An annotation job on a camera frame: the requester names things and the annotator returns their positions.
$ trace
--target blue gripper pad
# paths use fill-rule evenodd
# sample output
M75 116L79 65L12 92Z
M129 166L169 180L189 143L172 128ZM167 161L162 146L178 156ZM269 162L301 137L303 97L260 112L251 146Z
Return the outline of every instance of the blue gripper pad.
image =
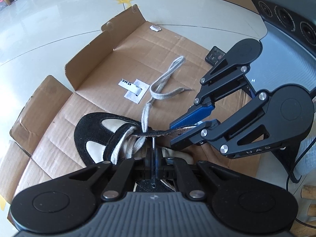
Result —
M202 119L208 117L214 109L215 107L213 105L198 108L196 111L193 111L191 114L171 125L170 129L177 129L184 126L194 125Z

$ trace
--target cardboard flap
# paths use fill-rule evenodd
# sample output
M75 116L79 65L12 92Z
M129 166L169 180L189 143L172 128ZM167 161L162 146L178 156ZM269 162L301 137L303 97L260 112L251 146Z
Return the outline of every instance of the cardboard flap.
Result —
M113 47L109 32L104 31L66 64L66 77L75 90L79 88L94 68L113 51Z
M0 195L10 204L29 160L30 157L17 143L10 141L9 149L0 166Z
M11 137L33 154L54 117L72 92L48 76L33 93L10 130Z
M134 4L105 23L101 27L101 30L109 31L113 41L113 47L115 48L122 40L127 38L145 22L146 20L144 19L138 6Z

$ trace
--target black cable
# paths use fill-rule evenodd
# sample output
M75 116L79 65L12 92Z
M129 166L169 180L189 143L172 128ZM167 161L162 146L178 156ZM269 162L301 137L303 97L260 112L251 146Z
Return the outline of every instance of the black cable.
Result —
M289 175L288 175L288 178L286 180L286 190L289 191L289 180L290 180L290 175L293 173L296 165L298 164L298 162L300 162L300 160L304 157L304 155L311 149L311 147L315 144L316 142L316 137L314 138L314 140L312 140L312 142L310 143L310 145L304 150L304 152L299 156L299 158L296 160L294 166L292 167ZM302 222L301 220L295 218L295 221L304 225L304 226L307 226L307 227L310 227L310 228L314 228L316 229L316 226L313 226L313 225L309 225L309 224L306 224L304 222Z

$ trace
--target white shoelace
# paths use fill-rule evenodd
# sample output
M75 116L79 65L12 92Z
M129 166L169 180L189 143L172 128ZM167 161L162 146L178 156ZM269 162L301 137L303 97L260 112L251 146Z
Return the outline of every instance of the white shoelace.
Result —
M176 58L168 68L168 70L162 74L155 82L151 84L149 87L149 91L151 93L150 100L145 104L143 108L143 114L142 114L142 130L143 133L148 131L148 119L149 119L149 112L151 109L152 104L155 100L165 100L169 99L181 92L184 91L190 91L191 89L188 88L177 88L173 90L172 92L168 93L160 93L161 90L164 88L164 86L167 84L169 78L171 77L172 73L174 73L183 63L185 62L185 57L180 56ZM146 137L140 137L138 140L136 140L135 136L130 136L134 131L136 130L136 127L130 127L123 135L119 143L114 148L112 155L111 155L111 162L113 164L117 164L119 152L124 144L126 147L124 147L123 153L124 157L126 159L130 159L134 153L136 153L145 143Z

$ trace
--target tile floor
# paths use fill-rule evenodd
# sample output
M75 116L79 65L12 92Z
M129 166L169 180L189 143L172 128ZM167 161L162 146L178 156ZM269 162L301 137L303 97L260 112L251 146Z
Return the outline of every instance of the tile floor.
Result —
M138 4L146 20L209 50L216 45L227 52L242 39L266 34L257 14L223 0L18 0L0 11L0 161L9 130L37 86L51 74L72 89L65 64L129 4ZM284 187L286 172L265 153L257 177ZM16 232L6 220L8 209L0 210L0 237Z

